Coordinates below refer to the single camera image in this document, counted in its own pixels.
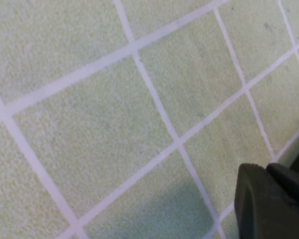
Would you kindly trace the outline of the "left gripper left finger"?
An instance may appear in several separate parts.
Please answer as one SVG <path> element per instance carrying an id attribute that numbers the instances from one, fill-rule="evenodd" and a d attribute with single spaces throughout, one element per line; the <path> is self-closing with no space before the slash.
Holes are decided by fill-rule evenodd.
<path id="1" fill-rule="evenodd" d="M 234 209 L 241 239 L 299 239 L 299 204 L 266 168 L 239 166 Z"/>

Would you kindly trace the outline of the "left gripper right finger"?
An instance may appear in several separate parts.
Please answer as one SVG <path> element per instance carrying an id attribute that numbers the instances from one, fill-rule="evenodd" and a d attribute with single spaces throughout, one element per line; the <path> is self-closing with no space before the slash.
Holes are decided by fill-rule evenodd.
<path id="1" fill-rule="evenodd" d="M 284 191 L 299 204 L 299 163 L 293 163 L 290 168 L 278 163 L 270 163 L 266 170 Z"/>

